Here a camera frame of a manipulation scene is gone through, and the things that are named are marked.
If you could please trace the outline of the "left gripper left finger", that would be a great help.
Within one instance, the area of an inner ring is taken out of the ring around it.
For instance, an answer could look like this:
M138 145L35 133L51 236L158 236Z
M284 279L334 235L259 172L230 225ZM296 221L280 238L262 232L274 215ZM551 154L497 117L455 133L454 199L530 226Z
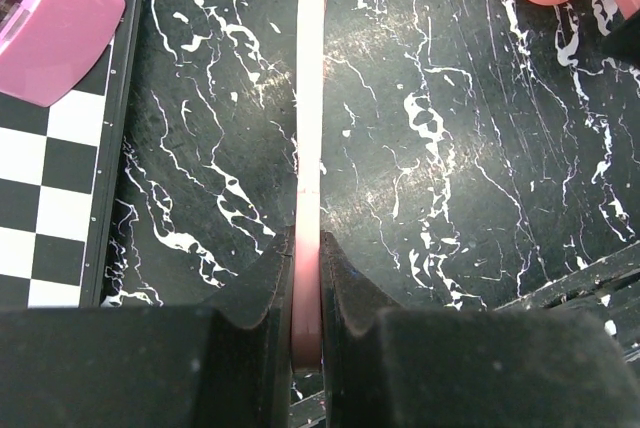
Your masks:
M1 315L5 427L284 427L293 234L192 305Z

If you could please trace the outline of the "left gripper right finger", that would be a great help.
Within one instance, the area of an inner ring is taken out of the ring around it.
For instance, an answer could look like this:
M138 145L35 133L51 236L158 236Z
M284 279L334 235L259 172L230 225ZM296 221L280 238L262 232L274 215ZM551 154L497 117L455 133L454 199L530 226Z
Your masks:
M321 235L331 427L635 427L639 383L594 317L401 306Z

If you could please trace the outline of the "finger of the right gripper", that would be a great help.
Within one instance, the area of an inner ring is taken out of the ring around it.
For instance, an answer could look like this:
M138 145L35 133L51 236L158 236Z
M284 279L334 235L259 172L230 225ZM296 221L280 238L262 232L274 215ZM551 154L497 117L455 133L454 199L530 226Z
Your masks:
M607 35L601 49L608 57L640 67L640 15L633 15Z

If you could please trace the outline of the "pink hand brush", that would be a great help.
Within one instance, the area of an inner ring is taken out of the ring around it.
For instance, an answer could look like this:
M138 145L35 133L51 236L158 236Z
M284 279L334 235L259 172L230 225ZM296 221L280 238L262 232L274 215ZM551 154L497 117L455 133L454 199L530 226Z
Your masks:
M320 161L324 97L326 0L298 0L296 26L297 188L291 361L315 372L322 360L320 292Z

